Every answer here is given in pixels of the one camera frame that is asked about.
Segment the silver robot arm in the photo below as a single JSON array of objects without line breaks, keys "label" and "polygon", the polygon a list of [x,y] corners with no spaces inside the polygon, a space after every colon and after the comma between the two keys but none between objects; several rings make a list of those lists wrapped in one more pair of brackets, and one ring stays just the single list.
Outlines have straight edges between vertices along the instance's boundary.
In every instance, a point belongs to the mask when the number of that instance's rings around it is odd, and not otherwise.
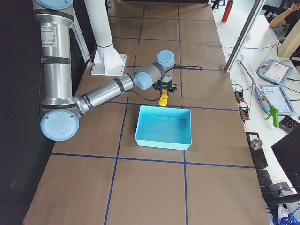
[{"label": "silver robot arm", "polygon": [[113,46],[106,5],[102,0],[87,0],[86,10],[97,45],[96,64],[103,75],[113,80],[79,97],[73,96],[70,54],[70,27],[74,24],[71,0],[35,0],[34,17],[40,23],[42,72],[45,99],[40,105],[43,134],[54,141],[72,138],[79,128],[79,118],[87,111],[124,94],[133,87],[146,90],[159,82],[161,89],[173,91],[173,52],[161,50],[146,68],[123,72],[124,55]]}]

